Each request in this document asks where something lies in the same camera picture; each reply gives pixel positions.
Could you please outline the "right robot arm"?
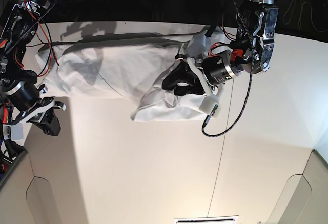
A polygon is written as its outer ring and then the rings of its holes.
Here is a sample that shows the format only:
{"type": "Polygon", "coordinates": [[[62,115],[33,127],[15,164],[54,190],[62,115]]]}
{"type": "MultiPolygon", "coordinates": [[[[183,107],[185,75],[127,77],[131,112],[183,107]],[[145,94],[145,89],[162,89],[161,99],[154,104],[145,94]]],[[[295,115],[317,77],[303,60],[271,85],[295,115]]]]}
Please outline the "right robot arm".
{"type": "Polygon", "coordinates": [[[36,86],[52,59],[52,39],[46,34],[49,52],[40,73],[28,70],[22,61],[28,44],[41,29],[41,21],[55,6],[55,0],[12,0],[1,15],[1,136],[5,140],[23,138],[23,125],[31,123],[44,134],[57,136],[61,127],[55,109],[66,106],[51,97],[41,98],[47,87],[36,86]]]}

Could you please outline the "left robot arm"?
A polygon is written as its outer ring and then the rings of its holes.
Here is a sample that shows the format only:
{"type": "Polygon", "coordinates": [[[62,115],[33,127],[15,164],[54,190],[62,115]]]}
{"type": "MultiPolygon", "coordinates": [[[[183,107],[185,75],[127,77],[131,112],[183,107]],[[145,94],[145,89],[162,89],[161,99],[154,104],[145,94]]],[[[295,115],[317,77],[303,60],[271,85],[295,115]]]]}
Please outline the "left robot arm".
{"type": "Polygon", "coordinates": [[[203,95],[204,86],[211,90],[241,72],[257,74],[270,67],[274,49],[274,33],[278,18],[275,0],[244,0],[236,7],[238,29],[228,44],[216,42],[208,51],[178,54],[178,66],[162,81],[161,87],[176,96],[203,95]]]}

